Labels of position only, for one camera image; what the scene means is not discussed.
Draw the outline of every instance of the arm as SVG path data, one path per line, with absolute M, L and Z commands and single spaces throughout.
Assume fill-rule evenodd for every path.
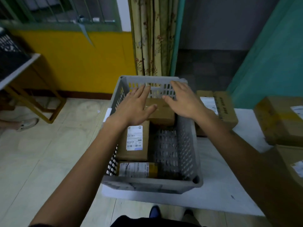
M 81 225 L 96 196 L 119 136 L 128 126 L 144 122 L 157 109 L 157 105 L 152 105 L 144 110 L 149 91 L 150 87 L 141 86 L 126 95 L 30 225 Z
M 193 119 L 203 129 L 268 220 L 275 226 L 302 226 L 303 189 L 273 170 L 256 149 L 229 131 L 186 84 L 171 84 L 177 101 L 168 96 L 164 100 L 177 114 Z

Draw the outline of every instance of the brown cardboard box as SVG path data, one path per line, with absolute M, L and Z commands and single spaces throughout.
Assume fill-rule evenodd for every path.
M 200 97 L 214 97 L 216 107 L 218 110 L 219 118 L 225 122 L 228 128 L 231 130 L 238 124 L 238 118 L 236 116 L 232 99 L 227 92 L 224 91 L 197 91 L 197 96 Z M 197 136 L 205 136 L 202 129 L 195 124 Z
M 303 146 L 303 119 L 292 109 L 303 106 L 302 97 L 268 96 L 254 108 L 268 144 Z
M 118 161 L 147 161 L 147 150 L 149 145 L 149 121 L 144 121 L 143 126 L 143 145 L 142 150 L 127 150 L 128 127 L 120 137 L 116 158 Z
M 124 171 L 119 174 L 120 166 L 123 166 Z M 156 163 L 120 162 L 116 175 L 132 178 L 157 178 L 158 165 Z
M 147 98 L 145 106 L 149 107 L 150 105 L 157 104 L 157 110 L 152 113 L 148 120 L 156 125 L 164 125 L 164 126 L 173 126 L 175 123 L 175 113 L 169 107 L 169 105 L 163 100 L 159 98 Z
M 262 155 L 277 171 L 293 178 L 303 187 L 303 167 L 300 167 L 303 165 L 302 147 L 276 145 Z

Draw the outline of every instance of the package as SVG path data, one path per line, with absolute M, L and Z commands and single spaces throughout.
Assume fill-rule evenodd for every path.
M 303 146 L 303 98 L 268 96 L 254 108 L 270 145 Z
M 131 178 L 157 178 L 158 166 L 156 163 L 120 162 L 117 175 Z
M 276 145 L 262 154 L 281 174 L 293 178 L 303 187 L 303 148 Z
M 224 121 L 230 130 L 237 125 L 238 118 L 233 107 L 232 99 L 227 92 L 198 90 L 197 96 L 208 109 L 213 110 L 219 118 Z M 197 124 L 195 124 L 195 127 L 197 136 L 205 136 L 203 130 Z
M 129 126 L 118 141 L 118 161 L 147 161 L 149 145 L 149 121 L 140 126 Z
M 175 113 L 170 106 L 160 98 L 147 98 L 145 106 L 149 107 L 157 104 L 157 110 L 152 113 L 148 120 L 155 125 L 173 126 L 175 123 Z

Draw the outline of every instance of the curtain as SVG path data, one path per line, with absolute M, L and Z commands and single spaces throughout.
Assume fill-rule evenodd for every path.
M 169 76 L 179 0 L 129 0 L 137 75 Z

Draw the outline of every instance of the gray plastic crate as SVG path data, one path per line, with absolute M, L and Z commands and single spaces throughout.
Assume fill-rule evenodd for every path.
M 120 76 L 109 106 L 111 114 L 130 89 L 142 84 L 151 86 L 149 97 L 169 95 L 175 98 L 171 80 L 187 83 L 178 77 Z M 158 177 L 161 179 L 116 176 L 116 153 L 117 148 L 102 180 L 104 185 L 113 189 L 182 194 L 203 185 L 195 125 L 191 119 L 176 116 L 173 129 L 150 133 L 149 162 L 158 164 Z

